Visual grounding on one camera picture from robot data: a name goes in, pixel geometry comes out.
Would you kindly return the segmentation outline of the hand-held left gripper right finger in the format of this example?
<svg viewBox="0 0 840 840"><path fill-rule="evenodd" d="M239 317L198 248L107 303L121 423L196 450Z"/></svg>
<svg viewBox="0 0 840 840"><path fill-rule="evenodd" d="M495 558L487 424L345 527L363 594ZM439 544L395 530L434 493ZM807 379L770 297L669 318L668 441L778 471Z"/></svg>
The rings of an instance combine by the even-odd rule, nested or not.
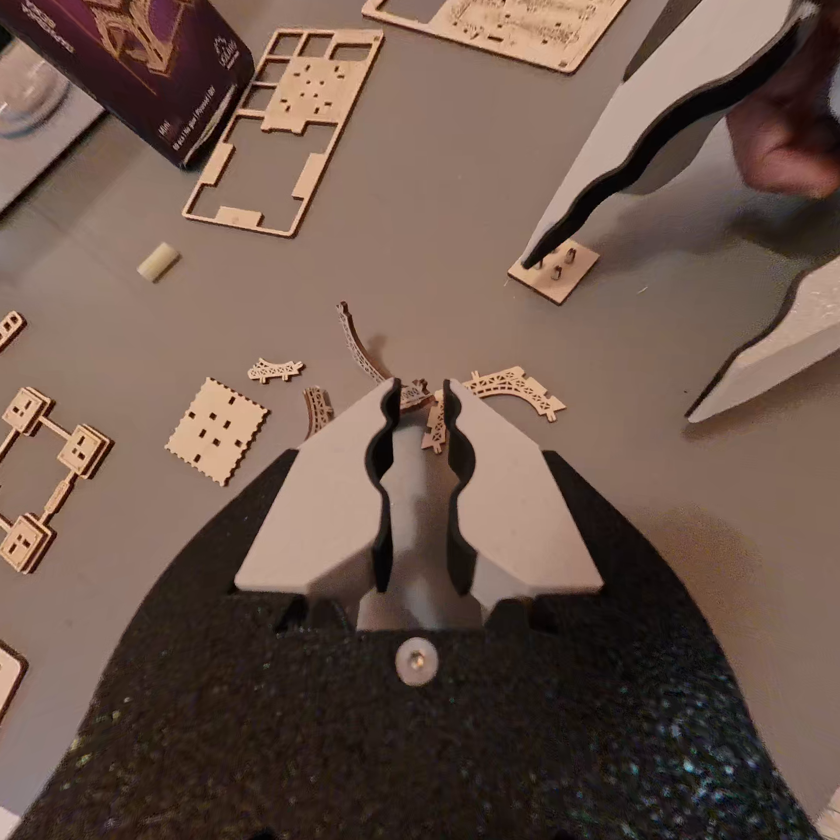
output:
<svg viewBox="0 0 840 840"><path fill-rule="evenodd" d="M465 385L444 382L446 558L459 595L509 599L596 593L603 586L547 454Z"/></svg>

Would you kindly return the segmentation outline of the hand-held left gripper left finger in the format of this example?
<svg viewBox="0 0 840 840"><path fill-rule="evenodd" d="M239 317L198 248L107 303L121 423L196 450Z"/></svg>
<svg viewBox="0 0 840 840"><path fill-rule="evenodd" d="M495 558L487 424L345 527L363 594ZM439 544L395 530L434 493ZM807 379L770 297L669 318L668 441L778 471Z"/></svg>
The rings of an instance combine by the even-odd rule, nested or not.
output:
<svg viewBox="0 0 840 840"><path fill-rule="evenodd" d="M385 380L284 454L281 487L234 578L242 592L363 597L393 567L391 503L401 380Z"/></svg>

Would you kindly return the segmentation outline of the pale short cylinder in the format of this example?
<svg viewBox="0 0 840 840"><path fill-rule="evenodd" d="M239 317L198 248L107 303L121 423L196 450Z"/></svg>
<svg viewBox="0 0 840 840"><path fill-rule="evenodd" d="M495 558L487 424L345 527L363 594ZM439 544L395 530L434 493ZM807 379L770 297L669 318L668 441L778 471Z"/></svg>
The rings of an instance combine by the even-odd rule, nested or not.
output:
<svg viewBox="0 0 840 840"><path fill-rule="evenodd" d="M142 278L155 283L180 260L181 256L176 248L163 242L138 265L136 270Z"/></svg>

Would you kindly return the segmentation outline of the small slotted wooden plate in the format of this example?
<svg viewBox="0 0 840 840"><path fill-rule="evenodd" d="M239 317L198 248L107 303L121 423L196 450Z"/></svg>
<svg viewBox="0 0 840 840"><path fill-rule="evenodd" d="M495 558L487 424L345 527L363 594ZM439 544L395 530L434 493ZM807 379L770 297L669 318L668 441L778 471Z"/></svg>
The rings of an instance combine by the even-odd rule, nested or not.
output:
<svg viewBox="0 0 840 840"><path fill-rule="evenodd" d="M516 262L508 269L507 275L559 306L599 258L591 249L567 239L532 268L525 269Z"/></svg>

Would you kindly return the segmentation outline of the wooden sheet with cut parts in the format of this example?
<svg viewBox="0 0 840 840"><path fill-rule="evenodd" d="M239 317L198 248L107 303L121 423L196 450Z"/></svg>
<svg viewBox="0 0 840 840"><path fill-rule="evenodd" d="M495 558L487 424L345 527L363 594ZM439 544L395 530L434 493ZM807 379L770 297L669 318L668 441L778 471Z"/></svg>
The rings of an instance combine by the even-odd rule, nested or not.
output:
<svg viewBox="0 0 840 840"><path fill-rule="evenodd" d="M445 1L423 22L368 1L365 18L570 75L627 1Z"/></svg>

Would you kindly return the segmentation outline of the square notched wooden plate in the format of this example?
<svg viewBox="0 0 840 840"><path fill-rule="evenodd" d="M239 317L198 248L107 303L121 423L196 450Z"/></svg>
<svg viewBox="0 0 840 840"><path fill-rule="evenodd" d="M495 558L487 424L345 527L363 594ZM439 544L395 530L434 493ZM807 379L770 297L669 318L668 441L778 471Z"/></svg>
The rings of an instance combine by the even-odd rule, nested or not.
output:
<svg viewBox="0 0 840 840"><path fill-rule="evenodd" d="M270 410L207 377L164 449L225 487Z"/></svg>

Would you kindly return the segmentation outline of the wooden frame with corner blocks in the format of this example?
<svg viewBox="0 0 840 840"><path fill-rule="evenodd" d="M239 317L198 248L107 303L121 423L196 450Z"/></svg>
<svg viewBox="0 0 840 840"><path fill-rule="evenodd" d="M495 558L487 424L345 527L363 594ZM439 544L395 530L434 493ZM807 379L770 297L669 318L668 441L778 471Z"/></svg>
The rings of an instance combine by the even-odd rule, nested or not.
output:
<svg viewBox="0 0 840 840"><path fill-rule="evenodd" d="M1 556L16 573L32 574L56 540L51 522L66 504L77 484L91 480L109 455L113 440L87 423L68 429L52 416L56 400L33 386L21 387L2 411L1 459L20 438L34 438L45 428L62 442L56 460L65 474L38 511L27 511L14 519L1 517Z"/></svg>

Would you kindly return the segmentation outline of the person's right hand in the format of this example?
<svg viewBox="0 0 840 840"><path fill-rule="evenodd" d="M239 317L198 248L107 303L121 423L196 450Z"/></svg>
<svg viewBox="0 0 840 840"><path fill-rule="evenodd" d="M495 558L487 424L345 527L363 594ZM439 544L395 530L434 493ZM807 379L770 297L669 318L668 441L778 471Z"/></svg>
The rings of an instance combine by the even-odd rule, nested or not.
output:
<svg viewBox="0 0 840 840"><path fill-rule="evenodd" d="M828 105L838 53L838 5L829 4L796 55L728 113L733 159L747 186L813 200L838 190L838 123Z"/></svg>

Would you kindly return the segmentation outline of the grey desk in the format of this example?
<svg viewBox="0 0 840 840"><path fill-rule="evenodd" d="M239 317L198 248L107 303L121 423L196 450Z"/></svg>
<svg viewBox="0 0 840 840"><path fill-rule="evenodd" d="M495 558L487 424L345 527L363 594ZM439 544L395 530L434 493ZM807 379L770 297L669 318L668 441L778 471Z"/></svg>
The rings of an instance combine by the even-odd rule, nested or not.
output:
<svg viewBox="0 0 840 840"><path fill-rule="evenodd" d="M178 550L307 430L370 390L334 306L394 375L519 364L555 423L489 400L566 458L689 588L812 818L838 786L838 355L711 419L684 413L789 282L835 255L838 205L746 190L718 125L681 177L615 196L561 307L507 271L664 2L631 2L572 77L404 29L385 42L296 237L182 217L196 174L107 117L2 219L2 406L30 385L113 440L37 571L2 563L2 639L29 663L2 724L2 809L22 815L113 649ZM138 265L181 253L155 283ZM258 358L301 361L251 381ZM226 486L165 444L207 377L269 409Z"/></svg>

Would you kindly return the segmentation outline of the wooden sheet frame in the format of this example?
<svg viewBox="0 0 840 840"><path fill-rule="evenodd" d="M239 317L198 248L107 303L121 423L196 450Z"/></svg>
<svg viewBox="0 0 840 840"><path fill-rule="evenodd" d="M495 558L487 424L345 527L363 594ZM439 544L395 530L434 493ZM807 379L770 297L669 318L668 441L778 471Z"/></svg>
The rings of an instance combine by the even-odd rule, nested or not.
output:
<svg viewBox="0 0 840 840"><path fill-rule="evenodd" d="M384 39L382 30L372 28L275 30L183 207L184 219L295 237ZM237 123L246 120L257 122L263 134L301 137L312 126L332 128L326 149L309 154L292 188L291 198L299 206L288 229L266 226L264 213L255 209L222 205L213 216L195 210L201 194L222 180L235 155L232 137Z"/></svg>

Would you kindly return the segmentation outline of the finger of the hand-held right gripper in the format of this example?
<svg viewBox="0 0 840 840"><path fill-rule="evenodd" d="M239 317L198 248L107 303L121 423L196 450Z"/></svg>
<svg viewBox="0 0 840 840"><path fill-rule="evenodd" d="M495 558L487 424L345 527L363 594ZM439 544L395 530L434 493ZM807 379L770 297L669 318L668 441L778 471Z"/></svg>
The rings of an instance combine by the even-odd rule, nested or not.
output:
<svg viewBox="0 0 840 840"><path fill-rule="evenodd" d="M521 256L529 269L618 193L645 195L692 162L712 128L792 58L822 2L704 1L624 78Z"/></svg>
<svg viewBox="0 0 840 840"><path fill-rule="evenodd" d="M839 348L839 260L794 279L773 321L736 349L688 409L697 424L746 403Z"/></svg>

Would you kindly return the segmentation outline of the pale panel with dark edge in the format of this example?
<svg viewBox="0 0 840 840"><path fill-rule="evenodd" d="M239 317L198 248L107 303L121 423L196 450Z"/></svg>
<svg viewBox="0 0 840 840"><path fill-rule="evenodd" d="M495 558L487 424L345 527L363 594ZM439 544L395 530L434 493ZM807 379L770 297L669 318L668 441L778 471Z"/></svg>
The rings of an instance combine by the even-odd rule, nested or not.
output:
<svg viewBox="0 0 840 840"><path fill-rule="evenodd" d="M1 641L1 721L6 717L27 670L27 659Z"/></svg>

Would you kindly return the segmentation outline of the dark purple box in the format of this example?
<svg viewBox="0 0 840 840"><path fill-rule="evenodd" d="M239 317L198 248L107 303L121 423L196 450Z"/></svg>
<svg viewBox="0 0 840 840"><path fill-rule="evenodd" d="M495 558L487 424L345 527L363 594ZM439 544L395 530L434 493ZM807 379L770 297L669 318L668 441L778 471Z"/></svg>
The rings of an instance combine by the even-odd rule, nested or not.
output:
<svg viewBox="0 0 840 840"><path fill-rule="evenodd" d="M180 169L251 80L208 1L2 1L2 26Z"/></svg>

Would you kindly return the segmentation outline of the clear glass bowl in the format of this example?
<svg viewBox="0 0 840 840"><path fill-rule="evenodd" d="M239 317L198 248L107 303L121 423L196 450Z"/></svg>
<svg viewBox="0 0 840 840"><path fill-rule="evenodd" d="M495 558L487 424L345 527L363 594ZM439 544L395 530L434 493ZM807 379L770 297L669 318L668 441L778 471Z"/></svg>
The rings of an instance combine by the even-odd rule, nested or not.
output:
<svg viewBox="0 0 840 840"><path fill-rule="evenodd" d="M67 97L69 80L26 43L14 38L1 55L1 137L38 129Z"/></svg>

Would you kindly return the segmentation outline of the small wooden lattice bridge piece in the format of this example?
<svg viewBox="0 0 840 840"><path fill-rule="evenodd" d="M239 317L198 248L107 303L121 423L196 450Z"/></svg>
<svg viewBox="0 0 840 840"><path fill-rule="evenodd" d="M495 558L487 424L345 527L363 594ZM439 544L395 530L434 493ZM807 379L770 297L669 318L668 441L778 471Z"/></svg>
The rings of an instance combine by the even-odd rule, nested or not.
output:
<svg viewBox="0 0 840 840"><path fill-rule="evenodd" d="M300 375L305 368L305 363L301 361L274 363L258 358L257 362L248 368L247 377L261 385L267 385L270 381L276 379L289 382L293 377Z"/></svg>

